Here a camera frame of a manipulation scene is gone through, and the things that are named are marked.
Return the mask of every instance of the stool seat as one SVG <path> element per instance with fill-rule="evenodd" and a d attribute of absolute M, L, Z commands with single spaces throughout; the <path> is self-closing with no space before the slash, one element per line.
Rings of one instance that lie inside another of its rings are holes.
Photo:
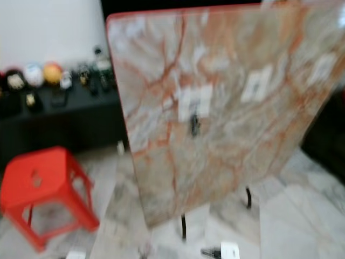
<path fill-rule="evenodd" d="M 87 202 L 73 187 L 81 179 Z M 63 147 L 52 147 L 20 155 L 12 159 L 1 185 L 0 210 L 31 242 L 36 251 L 43 251 L 46 242 L 61 233 L 84 227 L 94 231 L 99 220 L 92 211 L 92 183 L 72 154 Z M 75 222 L 39 235 L 31 228 L 32 210 L 49 202 L 62 203 L 74 216 Z M 27 219 L 24 211 L 29 210 Z"/>
<path fill-rule="evenodd" d="M 66 150 L 55 147 L 19 155 L 9 162 L 6 172 L 10 173 L 5 173 L 0 196 L 4 208 L 40 200 L 66 183 Z M 33 181 L 38 181 L 39 188 Z"/>

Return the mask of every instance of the orange veined marble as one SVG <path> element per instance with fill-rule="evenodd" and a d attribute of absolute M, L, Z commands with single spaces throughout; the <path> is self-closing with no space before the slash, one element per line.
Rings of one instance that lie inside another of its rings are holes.
<path fill-rule="evenodd" d="M 108 19 L 149 226 L 279 173 L 345 68 L 343 10 L 222 6 Z"/>

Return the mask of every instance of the white label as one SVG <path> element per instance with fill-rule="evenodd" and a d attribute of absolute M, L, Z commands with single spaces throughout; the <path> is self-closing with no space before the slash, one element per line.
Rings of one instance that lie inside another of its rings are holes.
<path fill-rule="evenodd" d="M 308 85 L 313 85 L 318 81 L 326 81 L 336 62 L 334 53 L 324 54 L 314 65 L 312 75 L 308 79 Z"/>
<path fill-rule="evenodd" d="M 261 77 L 260 77 L 260 86 L 254 96 L 255 101 L 263 101 L 265 99 L 266 92 L 268 90 L 268 86 L 271 81 L 272 72 L 273 72 L 272 65 L 267 65 L 263 68 L 261 72 Z"/>
<path fill-rule="evenodd" d="M 222 259 L 239 259 L 238 244 L 232 242 L 220 243 L 220 254 Z"/>
<path fill-rule="evenodd" d="M 86 258 L 86 253 L 78 252 L 78 251 L 69 251 L 66 257 L 66 259 L 85 259 L 85 258 Z"/>
<path fill-rule="evenodd" d="M 241 96 L 242 103 L 248 103 L 251 101 L 255 96 L 257 91 L 259 90 L 261 83 L 261 71 L 253 71 L 248 76 L 246 87 Z"/>
<path fill-rule="evenodd" d="M 211 85 L 181 91 L 178 99 L 178 120 L 188 121 L 193 114 L 201 118 L 209 116 L 212 91 Z"/>

